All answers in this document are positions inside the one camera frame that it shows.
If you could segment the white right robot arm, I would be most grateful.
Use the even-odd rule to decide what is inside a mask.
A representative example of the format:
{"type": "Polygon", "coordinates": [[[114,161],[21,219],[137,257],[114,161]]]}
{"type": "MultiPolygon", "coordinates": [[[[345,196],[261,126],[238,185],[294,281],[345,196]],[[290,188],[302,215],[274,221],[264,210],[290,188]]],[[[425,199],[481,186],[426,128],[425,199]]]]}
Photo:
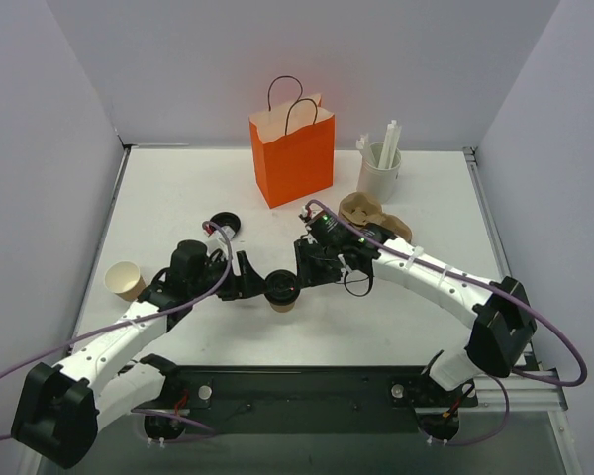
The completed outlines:
{"type": "Polygon", "coordinates": [[[537,328],[521,309],[524,287],[469,275],[427,255],[379,225],[352,231],[333,214],[302,210],[306,233],[295,243],[299,285],[317,287],[345,280],[353,272],[368,281],[388,281],[452,314],[469,330],[455,348],[440,350],[419,380],[422,397],[439,404],[454,389],[485,373],[508,377],[537,328]]]}

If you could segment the black plastic cup lid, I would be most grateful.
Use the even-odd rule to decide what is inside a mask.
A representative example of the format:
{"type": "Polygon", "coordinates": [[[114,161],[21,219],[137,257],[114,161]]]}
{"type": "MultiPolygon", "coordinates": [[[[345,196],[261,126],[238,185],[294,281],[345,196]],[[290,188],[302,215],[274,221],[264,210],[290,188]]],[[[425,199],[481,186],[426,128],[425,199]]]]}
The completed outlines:
{"type": "Polygon", "coordinates": [[[265,278],[265,298],[269,303],[278,306],[293,304],[300,294],[297,276],[285,269],[269,273],[265,278]]]}

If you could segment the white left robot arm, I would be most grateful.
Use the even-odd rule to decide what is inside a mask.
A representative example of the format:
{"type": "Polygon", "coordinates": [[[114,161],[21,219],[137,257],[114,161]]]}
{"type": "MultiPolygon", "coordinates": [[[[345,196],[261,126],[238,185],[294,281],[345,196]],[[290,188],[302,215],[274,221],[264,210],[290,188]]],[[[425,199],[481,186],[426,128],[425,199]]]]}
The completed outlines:
{"type": "Polygon", "coordinates": [[[98,398],[130,360],[171,331],[201,300],[227,301],[265,293],[267,284],[242,252],[184,240],[133,301],[100,336],[54,366],[27,374],[12,437],[63,468],[79,462],[103,426],[98,398]]]}

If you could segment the brown paper coffee cup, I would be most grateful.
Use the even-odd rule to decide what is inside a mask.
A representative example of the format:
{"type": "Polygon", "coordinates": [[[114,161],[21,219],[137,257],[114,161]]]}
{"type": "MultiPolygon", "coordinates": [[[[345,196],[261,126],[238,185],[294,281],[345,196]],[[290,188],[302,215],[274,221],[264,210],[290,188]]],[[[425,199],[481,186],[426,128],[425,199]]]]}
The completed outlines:
{"type": "Polygon", "coordinates": [[[290,303],[270,302],[269,305],[270,305],[271,309],[277,313],[287,313],[294,308],[295,302],[290,302],[290,303]]]}

